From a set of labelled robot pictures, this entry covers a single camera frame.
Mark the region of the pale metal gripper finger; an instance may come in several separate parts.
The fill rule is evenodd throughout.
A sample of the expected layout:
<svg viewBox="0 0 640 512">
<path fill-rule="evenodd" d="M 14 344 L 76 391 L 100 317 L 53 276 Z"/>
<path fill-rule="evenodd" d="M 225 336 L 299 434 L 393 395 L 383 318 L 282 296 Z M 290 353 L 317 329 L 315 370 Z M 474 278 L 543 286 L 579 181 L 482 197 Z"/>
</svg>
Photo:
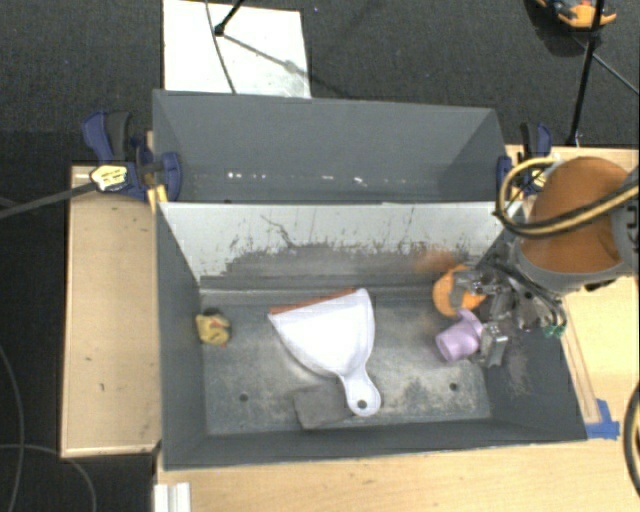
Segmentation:
<svg viewBox="0 0 640 512">
<path fill-rule="evenodd" d="M 500 323 L 486 323 L 480 337 L 479 364 L 486 368 L 501 366 L 508 344 L 509 335 Z"/>
<path fill-rule="evenodd" d="M 449 303 L 453 309 L 476 309 L 484 302 L 484 296 L 474 294 L 472 281 L 463 272 L 452 274 L 452 285 L 449 291 Z"/>
</svg>

